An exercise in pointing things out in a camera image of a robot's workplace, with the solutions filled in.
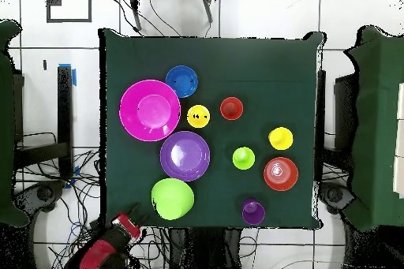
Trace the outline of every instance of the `blue bowl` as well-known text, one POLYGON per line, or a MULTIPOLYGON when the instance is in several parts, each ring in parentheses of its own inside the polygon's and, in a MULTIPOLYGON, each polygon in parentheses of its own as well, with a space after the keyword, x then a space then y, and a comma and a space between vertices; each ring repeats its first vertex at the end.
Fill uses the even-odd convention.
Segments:
POLYGON ((179 98, 191 96, 198 87, 198 76, 188 66, 176 66, 168 72, 166 84, 172 87, 179 98))

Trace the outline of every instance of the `white box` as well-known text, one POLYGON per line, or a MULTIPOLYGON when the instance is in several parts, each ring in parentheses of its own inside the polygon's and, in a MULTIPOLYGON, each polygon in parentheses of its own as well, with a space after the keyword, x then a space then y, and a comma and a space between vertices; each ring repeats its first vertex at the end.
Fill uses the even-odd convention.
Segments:
POLYGON ((393 180, 393 190, 399 194, 404 194, 404 158, 395 157, 395 174, 393 180))
POLYGON ((404 158, 404 120, 397 123, 397 139, 395 141, 395 155, 404 158))
POLYGON ((398 90, 397 119, 404 119, 404 83, 400 84, 398 90))

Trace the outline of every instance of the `green bowl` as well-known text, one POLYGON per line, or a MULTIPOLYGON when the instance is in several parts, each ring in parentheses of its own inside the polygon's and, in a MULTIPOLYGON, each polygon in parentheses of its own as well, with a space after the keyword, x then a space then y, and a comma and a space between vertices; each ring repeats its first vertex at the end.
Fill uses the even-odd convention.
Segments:
POLYGON ((256 156, 250 148, 238 148, 233 153, 233 164, 239 170, 247 170, 256 161, 256 156))
POLYGON ((179 219, 193 207, 193 190, 184 181, 165 178, 151 189, 151 203, 166 220, 179 219))

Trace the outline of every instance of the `purple plate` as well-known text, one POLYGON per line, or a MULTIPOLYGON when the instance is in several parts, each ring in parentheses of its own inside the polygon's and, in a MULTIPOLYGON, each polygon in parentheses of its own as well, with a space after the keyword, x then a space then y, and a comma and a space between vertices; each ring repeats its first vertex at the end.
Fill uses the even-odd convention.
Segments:
POLYGON ((210 151, 201 136, 179 131, 164 141, 160 150, 161 166, 170 177, 193 181, 201 177, 209 166, 210 151))

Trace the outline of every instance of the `small purple cup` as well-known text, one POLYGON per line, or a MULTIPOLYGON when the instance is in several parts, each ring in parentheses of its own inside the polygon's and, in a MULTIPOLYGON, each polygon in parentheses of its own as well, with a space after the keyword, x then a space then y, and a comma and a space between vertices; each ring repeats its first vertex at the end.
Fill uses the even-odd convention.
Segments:
POLYGON ((249 225, 260 224, 265 217, 265 209, 254 199, 245 200, 243 203, 243 219, 249 225))

